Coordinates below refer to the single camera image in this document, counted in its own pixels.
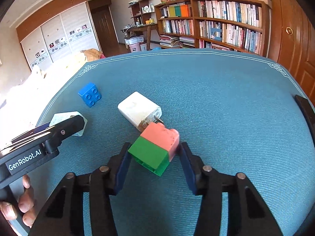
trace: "wooden desk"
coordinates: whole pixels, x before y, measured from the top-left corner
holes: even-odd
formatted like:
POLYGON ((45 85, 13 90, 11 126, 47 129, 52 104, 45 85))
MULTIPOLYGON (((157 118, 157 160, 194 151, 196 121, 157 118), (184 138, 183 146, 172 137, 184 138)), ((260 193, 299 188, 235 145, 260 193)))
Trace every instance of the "wooden desk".
POLYGON ((149 51, 150 50, 150 43, 151 43, 151 31, 152 30, 157 30, 158 32, 158 25, 157 23, 153 23, 153 24, 148 24, 148 25, 143 25, 140 27, 131 27, 127 30, 127 38, 130 38, 130 32, 143 32, 146 31, 146 50, 149 51))

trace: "cabinet handle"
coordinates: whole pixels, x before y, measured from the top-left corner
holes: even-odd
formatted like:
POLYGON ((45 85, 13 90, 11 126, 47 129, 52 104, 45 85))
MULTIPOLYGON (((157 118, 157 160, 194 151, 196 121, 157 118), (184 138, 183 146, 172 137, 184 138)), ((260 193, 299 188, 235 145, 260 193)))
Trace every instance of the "cabinet handle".
POLYGON ((292 34, 293 34, 293 30, 292 30, 292 28, 290 28, 290 27, 287 27, 287 28, 285 29, 285 31, 286 31, 287 34, 289 34, 289 35, 292 35, 292 34))

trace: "white wardrobe panel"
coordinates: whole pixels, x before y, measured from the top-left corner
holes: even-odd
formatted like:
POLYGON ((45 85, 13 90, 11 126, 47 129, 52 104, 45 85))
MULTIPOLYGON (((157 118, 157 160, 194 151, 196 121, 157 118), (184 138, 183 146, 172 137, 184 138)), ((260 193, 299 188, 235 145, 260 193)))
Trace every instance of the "white wardrobe panel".
POLYGON ((71 53, 60 15, 46 22, 41 28, 53 62, 71 53))
POLYGON ((86 3, 79 4, 61 14, 72 51, 100 50, 90 21, 86 3))
POLYGON ((21 41, 21 45, 31 69, 38 65, 40 69, 46 70, 52 65, 40 27, 21 41))

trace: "finger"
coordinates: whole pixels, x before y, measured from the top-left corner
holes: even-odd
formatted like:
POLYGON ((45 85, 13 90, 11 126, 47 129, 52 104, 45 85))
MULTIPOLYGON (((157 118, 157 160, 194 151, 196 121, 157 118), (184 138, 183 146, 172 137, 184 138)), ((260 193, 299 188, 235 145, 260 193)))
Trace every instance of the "finger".
POLYGON ((36 212, 36 202, 34 207, 32 207, 28 212, 26 212, 23 215, 23 222, 29 227, 32 227, 35 219, 37 217, 37 212, 36 212))
POLYGON ((34 189, 31 186, 26 189, 19 199, 19 209, 26 213, 34 206, 34 189))
POLYGON ((6 220, 15 220, 18 217, 15 207, 7 202, 0 202, 0 210, 6 220))
POLYGON ((22 178, 22 181, 23 181, 23 186, 28 189, 30 188, 31 186, 31 179, 28 175, 24 175, 23 178, 22 178))

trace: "row of books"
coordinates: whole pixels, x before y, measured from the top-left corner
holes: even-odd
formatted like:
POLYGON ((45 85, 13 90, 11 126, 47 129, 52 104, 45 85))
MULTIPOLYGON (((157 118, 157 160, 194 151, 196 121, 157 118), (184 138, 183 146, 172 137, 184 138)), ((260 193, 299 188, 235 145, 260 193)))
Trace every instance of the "row of books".
POLYGON ((171 47, 171 48, 179 47, 179 37, 163 34, 160 36, 160 45, 171 47))
POLYGON ((256 54, 260 53, 262 36, 259 32, 231 24, 206 20, 200 22, 199 27, 201 37, 232 44, 256 54))
POLYGON ((179 46, 184 49, 195 48, 195 39, 189 37, 180 37, 179 38, 179 46))
POLYGON ((212 42, 207 42, 203 40, 199 40, 199 48, 212 48, 215 50, 220 50, 220 51, 234 51, 234 49, 224 47, 222 45, 212 43, 212 42))
POLYGON ((199 17, 219 18, 262 28, 261 7, 229 1, 198 1, 199 17))
POLYGON ((163 20, 164 33, 194 35, 192 19, 163 20))
POLYGON ((178 3, 160 8, 163 17, 192 17, 192 5, 178 3))

